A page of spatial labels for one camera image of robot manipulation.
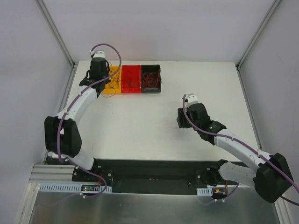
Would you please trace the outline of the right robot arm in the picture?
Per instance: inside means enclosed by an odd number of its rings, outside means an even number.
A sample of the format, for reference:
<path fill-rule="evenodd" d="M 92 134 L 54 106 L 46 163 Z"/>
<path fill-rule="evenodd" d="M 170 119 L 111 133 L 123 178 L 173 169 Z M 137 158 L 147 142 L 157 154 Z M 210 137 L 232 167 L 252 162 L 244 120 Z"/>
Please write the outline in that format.
<path fill-rule="evenodd" d="M 182 107 L 178 108 L 177 123 L 179 128 L 193 128 L 202 140 L 224 149 L 244 163 L 240 166 L 219 160 L 201 175 L 205 184 L 213 187 L 223 181 L 244 184 L 269 203 L 279 198 L 285 200 L 284 193 L 296 186 L 283 155 L 254 149 L 238 139 L 225 125 L 210 119 L 202 103 L 183 100 Z"/>

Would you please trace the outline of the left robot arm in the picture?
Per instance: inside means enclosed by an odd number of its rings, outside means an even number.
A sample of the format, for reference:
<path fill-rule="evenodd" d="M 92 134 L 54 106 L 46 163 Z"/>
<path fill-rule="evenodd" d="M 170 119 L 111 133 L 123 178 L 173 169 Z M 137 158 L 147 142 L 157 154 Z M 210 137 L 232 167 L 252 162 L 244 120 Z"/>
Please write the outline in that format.
<path fill-rule="evenodd" d="M 81 80 L 73 100 L 55 117 L 48 116 L 44 121 L 45 146 L 50 152 L 68 157 L 83 168 L 83 177 L 93 182 L 99 176 L 94 167 L 94 158 L 82 149 L 82 139 L 78 124 L 87 108 L 99 97 L 110 80 L 98 81 L 109 76 L 109 64 L 103 57 L 94 57 L 90 69 Z"/>

